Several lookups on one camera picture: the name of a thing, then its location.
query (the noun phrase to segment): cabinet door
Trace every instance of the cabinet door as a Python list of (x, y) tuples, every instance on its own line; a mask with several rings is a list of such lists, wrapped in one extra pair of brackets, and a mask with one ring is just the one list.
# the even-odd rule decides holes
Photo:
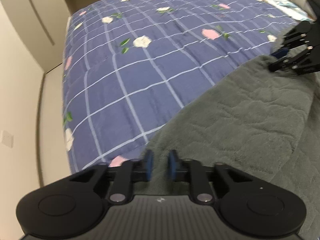
[(70, 16), (64, 0), (1, 0), (12, 25), (35, 60), (50, 71), (62, 63)]

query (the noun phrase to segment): pink flower print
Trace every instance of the pink flower print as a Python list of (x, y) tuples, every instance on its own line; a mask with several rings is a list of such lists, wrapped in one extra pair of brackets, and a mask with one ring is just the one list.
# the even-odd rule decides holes
[(66, 65), (64, 67), (65, 70), (67, 70), (70, 67), (71, 61), (72, 61), (72, 56), (68, 57)]
[(224, 4), (224, 3), (219, 4), (219, 6), (222, 7), (222, 8), (225, 8), (225, 9), (230, 9), (230, 6), (228, 6), (228, 5)]
[(109, 167), (119, 167), (121, 166), (121, 164), (125, 161), (127, 161), (128, 159), (122, 157), (122, 156), (117, 156), (116, 158), (114, 158), (112, 160), (112, 162), (109, 164)]
[(207, 29), (202, 30), (202, 35), (211, 40), (214, 40), (220, 37), (220, 34), (217, 33), (215, 30), (207, 30)]

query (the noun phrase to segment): blue plaid comforter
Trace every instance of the blue plaid comforter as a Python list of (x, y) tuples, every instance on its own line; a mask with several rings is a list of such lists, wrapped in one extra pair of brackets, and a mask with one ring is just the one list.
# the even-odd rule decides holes
[(295, 24), (262, 0), (101, 0), (72, 16), (63, 118), (72, 172), (137, 158), (180, 109)]

